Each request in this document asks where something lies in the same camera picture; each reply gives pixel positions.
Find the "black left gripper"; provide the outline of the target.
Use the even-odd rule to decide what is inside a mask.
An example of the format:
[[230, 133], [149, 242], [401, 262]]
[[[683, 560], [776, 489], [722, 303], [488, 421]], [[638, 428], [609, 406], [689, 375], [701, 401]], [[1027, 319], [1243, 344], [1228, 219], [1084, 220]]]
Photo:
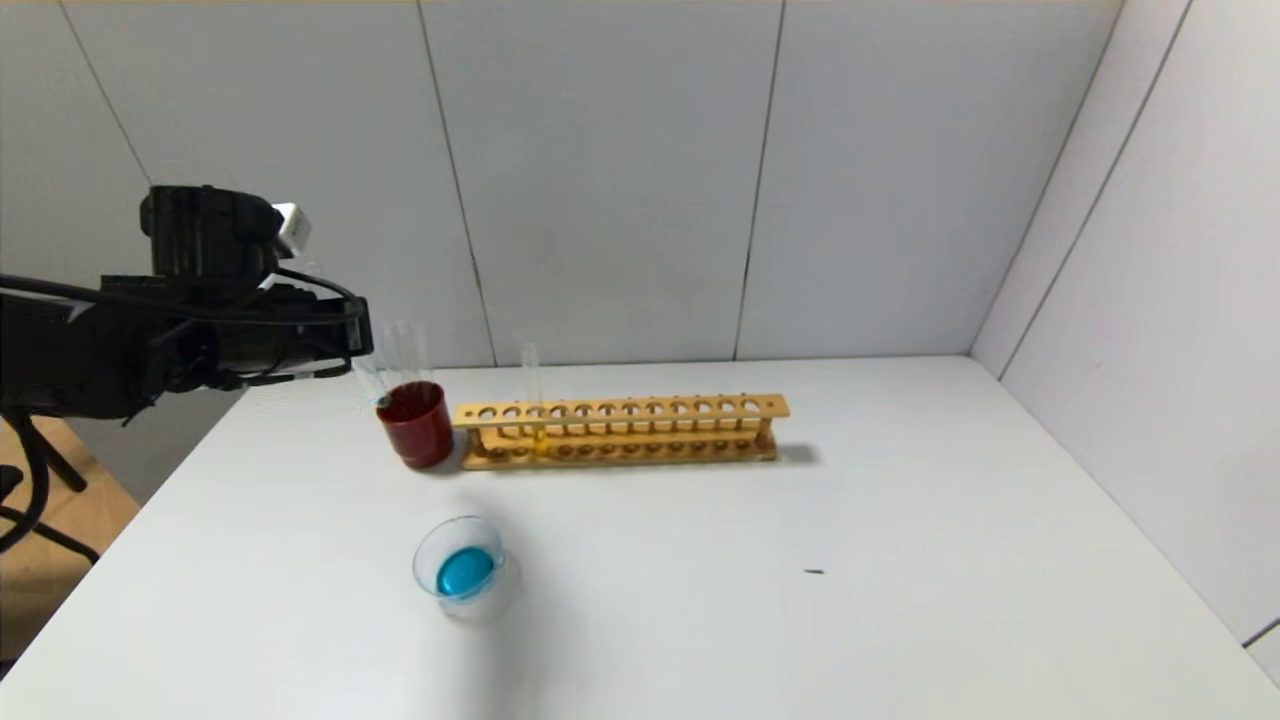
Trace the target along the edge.
[[320, 315], [323, 323], [268, 327], [274, 372], [347, 373], [352, 361], [375, 351], [375, 340], [365, 299], [340, 296], [276, 295], [270, 309], [284, 314]]

